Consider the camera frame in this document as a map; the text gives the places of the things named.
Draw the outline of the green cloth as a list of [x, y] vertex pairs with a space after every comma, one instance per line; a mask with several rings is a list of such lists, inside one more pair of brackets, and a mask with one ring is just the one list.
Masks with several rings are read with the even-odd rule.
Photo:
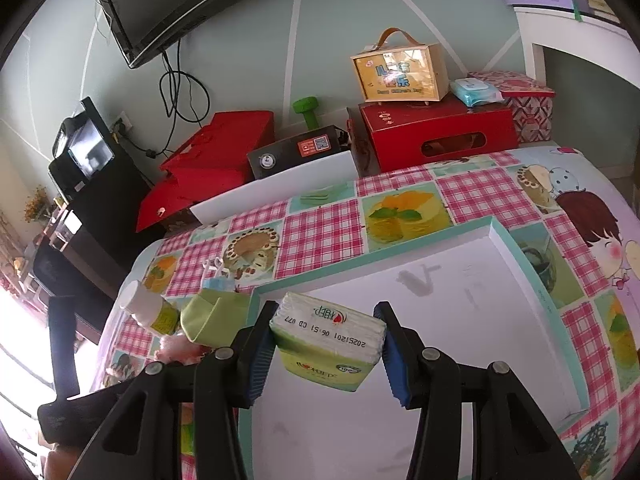
[[245, 326], [250, 297], [240, 292], [203, 288], [183, 308], [183, 333], [194, 344], [209, 348], [230, 347]]

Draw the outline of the blue surgical face mask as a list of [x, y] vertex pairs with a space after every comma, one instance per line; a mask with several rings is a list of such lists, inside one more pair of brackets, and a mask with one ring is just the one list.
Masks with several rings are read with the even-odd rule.
[[218, 292], [234, 292], [235, 279], [220, 257], [205, 259], [202, 263], [201, 289], [218, 290]]

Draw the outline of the small green tissue pack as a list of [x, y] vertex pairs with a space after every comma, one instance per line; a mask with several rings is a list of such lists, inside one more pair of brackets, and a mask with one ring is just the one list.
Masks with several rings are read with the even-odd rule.
[[378, 364], [386, 336], [374, 316], [297, 292], [284, 295], [269, 326], [286, 370], [347, 392]]

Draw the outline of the pink white zigzag towel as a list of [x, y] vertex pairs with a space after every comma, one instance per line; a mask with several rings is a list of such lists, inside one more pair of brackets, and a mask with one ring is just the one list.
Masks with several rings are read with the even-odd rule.
[[185, 334], [165, 335], [160, 338], [160, 348], [154, 352], [154, 360], [165, 364], [192, 365], [201, 362], [209, 351], [209, 347], [194, 344]]

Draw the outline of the black cabinet with monitor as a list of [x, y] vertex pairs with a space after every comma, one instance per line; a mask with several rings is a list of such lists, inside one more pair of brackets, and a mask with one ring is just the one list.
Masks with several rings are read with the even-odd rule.
[[65, 208], [37, 248], [32, 270], [51, 298], [72, 297], [78, 318], [101, 333], [138, 255], [164, 231], [137, 230], [151, 187], [92, 99], [80, 105], [62, 121], [52, 146], [48, 173]]

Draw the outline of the white pill bottle green label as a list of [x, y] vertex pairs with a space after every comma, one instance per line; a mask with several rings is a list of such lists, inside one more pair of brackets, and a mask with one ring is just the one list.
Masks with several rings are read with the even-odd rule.
[[156, 336], [172, 335], [177, 330], [180, 312], [140, 281], [127, 284], [119, 293], [116, 304], [139, 326]]

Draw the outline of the teal shallow cardboard tray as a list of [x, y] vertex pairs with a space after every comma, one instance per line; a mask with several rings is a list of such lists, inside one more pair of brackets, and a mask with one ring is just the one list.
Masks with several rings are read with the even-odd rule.
[[277, 352], [240, 416], [253, 479], [574, 479], [560, 434], [587, 411], [584, 373], [547, 289], [486, 217], [257, 287], [248, 316], [287, 294], [318, 301], [283, 322], [338, 351], [369, 345], [369, 373]]

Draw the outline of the red open gift bag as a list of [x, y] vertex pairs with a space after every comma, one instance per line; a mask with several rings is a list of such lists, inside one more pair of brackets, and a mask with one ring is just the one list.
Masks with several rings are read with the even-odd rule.
[[274, 141], [270, 110], [217, 112], [160, 164], [164, 176], [142, 200], [137, 230], [253, 180], [248, 154]]

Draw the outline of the colourful patterned tablecloth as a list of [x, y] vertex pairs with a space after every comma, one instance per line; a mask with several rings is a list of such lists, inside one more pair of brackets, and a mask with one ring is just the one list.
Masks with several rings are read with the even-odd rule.
[[222, 259], [250, 316], [287, 292], [390, 302], [458, 362], [503, 360], [580, 478], [637, 478], [639, 221], [570, 148], [395, 170], [277, 200], [152, 244], [131, 271], [177, 307]]

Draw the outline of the green dumbbell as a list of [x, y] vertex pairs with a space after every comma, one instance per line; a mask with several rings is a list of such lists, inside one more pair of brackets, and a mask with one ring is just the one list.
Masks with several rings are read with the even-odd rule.
[[297, 115], [303, 117], [305, 125], [309, 130], [319, 129], [320, 124], [316, 115], [319, 101], [315, 96], [306, 96], [292, 103], [292, 109]]

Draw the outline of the black box with QR label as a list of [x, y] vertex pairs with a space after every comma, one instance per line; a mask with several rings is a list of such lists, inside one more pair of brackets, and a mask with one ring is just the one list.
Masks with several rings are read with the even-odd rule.
[[334, 125], [296, 134], [258, 148], [247, 154], [256, 179], [313, 162], [350, 149], [349, 134]]

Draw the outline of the red gift box with window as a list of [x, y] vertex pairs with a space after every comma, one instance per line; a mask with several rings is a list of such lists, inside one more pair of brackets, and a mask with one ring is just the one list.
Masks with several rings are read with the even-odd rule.
[[450, 94], [431, 104], [361, 103], [347, 113], [352, 154], [363, 176], [518, 146], [512, 113], [503, 104], [467, 107]]

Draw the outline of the red patterned gift box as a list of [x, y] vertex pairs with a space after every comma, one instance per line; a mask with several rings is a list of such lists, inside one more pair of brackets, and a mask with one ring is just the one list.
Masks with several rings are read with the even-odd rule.
[[518, 143], [551, 140], [555, 92], [525, 74], [512, 70], [469, 72], [468, 76], [492, 84], [510, 108]]

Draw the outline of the blue wet wipes pack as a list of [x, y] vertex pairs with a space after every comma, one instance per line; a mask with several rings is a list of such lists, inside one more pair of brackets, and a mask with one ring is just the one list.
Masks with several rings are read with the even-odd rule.
[[504, 97], [500, 90], [490, 82], [477, 78], [460, 78], [450, 82], [451, 93], [466, 107], [502, 103]]

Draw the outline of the white shelf desk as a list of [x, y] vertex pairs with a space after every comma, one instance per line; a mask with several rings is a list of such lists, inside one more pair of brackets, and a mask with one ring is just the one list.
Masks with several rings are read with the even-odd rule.
[[611, 179], [634, 172], [639, 51], [626, 30], [566, 11], [517, 6], [526, 75], [555, 91], [552, 140]]

